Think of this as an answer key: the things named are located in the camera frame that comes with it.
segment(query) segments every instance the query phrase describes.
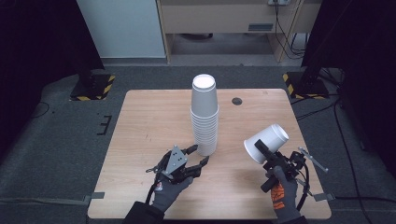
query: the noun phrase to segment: gray glove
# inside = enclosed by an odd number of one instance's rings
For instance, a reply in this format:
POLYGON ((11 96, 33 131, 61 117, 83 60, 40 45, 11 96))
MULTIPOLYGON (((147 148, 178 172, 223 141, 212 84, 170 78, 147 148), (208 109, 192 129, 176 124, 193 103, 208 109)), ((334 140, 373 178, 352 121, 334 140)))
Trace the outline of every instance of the gray glove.
POLYGON ((155 196, 152 206, 165 212, 176 200, 178 194, 192 183, 192 180, 193 178, 190 176, 183 182, 174 185, 164 175, 161 175, 154 190, 155 196))
POLYGON ((271 199, 273 201, 274 210, 278 223, 284 223, 300 217, 300 212, 296 209, 296 180, 288 181, 282 168, 276 166, 273 169, 274 175, 279 180, 271 189, 271 199))

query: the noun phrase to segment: upside-down cup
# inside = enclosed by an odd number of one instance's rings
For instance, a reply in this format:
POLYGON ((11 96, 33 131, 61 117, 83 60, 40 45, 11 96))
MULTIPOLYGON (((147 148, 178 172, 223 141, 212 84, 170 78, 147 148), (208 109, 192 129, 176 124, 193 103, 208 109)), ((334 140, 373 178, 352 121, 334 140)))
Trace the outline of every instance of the upside-down cup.
POLYGON ((196 76, 192 82, 191 112, 199 118, 210 118, 218 108, 215 79, 208 74, 196 76))
POLYGON ((282 127, 273 124, 244 141, 245 149, 250 157, 258 164, 263 164, 266 158, 254 145, 259 140, 262 140, 268 149, 275 153, 289 140, 289 136, 282 127))

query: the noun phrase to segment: wall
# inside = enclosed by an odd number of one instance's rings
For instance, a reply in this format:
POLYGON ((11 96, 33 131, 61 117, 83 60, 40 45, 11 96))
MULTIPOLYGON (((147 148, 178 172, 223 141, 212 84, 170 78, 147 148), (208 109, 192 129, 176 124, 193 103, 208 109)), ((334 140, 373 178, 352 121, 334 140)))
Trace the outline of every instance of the wall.
POLYGON ((101 58, 165 58, 155 0, 77 0, 101 58))

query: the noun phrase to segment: stack of paper cups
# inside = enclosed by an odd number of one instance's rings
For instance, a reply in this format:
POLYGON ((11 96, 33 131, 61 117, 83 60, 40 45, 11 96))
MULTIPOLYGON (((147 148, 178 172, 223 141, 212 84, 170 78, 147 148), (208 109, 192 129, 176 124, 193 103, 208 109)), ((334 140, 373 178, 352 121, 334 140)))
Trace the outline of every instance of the stack of paper cups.
POLYGON ((208 74, 201 74, 192 82, 191 123, 198 154, 213 154, 218 143, 219 105, 216 81, 208 74))

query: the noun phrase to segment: small black object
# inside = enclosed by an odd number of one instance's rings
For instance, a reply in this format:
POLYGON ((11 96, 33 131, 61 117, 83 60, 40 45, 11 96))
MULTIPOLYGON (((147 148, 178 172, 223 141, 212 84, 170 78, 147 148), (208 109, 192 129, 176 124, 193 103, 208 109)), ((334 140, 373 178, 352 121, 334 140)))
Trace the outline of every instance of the small black object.
POLYGON ((239 97, 235 97, 232 99, 232 102, 234 105, 241 105, 242 104, 242 99, 239 97))
POLYGON ((206 40, 213 37, 213 34, 182 34, 187 39, 206 40))

